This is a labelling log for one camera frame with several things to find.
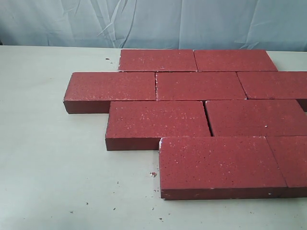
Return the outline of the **red brick front right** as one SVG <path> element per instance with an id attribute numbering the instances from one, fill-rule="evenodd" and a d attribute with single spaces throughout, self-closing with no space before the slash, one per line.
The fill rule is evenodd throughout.
<path id="1" fill-rule="evenodd" d="M 307 196 L 307 137 L 267 137 L 287 188 L 281 198 Z"/>

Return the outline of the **red placed brick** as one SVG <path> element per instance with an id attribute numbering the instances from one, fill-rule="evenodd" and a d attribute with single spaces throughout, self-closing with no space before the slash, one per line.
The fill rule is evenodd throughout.
<path id="1" fill-rule="evenodd" d="M 156 73 L 159 101 L 245 100 L 235 72 Z"/>

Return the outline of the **red brick bottom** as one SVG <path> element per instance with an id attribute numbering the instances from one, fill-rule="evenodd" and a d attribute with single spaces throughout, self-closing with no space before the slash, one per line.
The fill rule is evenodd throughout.
<path id="1" fill-rule="evenodd" d="M 68 114 L 107 114 L 113 101 L 154 101 L 153 72 L 74 72 L 63 103 Z"/>

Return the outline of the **red brick third row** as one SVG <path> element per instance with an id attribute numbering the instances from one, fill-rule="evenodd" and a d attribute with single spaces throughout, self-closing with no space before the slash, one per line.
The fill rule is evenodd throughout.
<path id="1" fill-rule="evenodd" d="M 306 136 L 307 115 L 290 100 L 210 100 L 205 103 L 214 136 Z"/>

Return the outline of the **red brick back left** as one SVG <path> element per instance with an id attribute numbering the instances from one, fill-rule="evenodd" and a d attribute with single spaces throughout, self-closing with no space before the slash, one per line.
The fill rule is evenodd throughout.
<path id="1" fill-rule="evenodd" d="M 196 72 L 190 49 L 123 49 L 119 71 L 123 72 Z"/>

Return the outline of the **red brick second row right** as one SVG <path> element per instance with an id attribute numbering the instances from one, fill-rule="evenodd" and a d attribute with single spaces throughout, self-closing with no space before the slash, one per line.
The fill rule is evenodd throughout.
<path id="1" fill-rule="evenodd" d="M 307 73 L 251 71 L 237 73 L 248 99 L 306 99 Z"/>

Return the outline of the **red brick front left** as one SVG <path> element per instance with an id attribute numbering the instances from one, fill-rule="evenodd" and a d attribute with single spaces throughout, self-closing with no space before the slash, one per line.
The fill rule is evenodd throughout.
<path id="1" fill-rule="evenodd" d="M 165 137 L 159 167 L 165 200 L 276 198 L 287 188 L 265 137 Z"/>

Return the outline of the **white backdrop sheet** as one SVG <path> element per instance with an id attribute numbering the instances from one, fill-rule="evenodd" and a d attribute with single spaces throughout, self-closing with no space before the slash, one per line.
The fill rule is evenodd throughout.
<path id="1" fill-rule="evenodd" d="M 3 0 L 4 45 L 306 51 L 304 0 Z"/>

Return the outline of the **red brick top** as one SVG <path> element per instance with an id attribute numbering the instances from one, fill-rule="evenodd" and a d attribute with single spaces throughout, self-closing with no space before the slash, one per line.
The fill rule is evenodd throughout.
<path id="1" fill-rule="evenodd" d="M 111 102 L 105 142 L 108 151 L 157 150 L 164 137 L 209 137 L 201 101 Z"/>

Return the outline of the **red brick back right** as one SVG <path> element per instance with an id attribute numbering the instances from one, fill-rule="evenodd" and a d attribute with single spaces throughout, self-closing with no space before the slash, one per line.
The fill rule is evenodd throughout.
<path id="1" fill-rule="evenodd" d="M 195 50 L 199 72 L 277 71 L 265 50 Z"/>

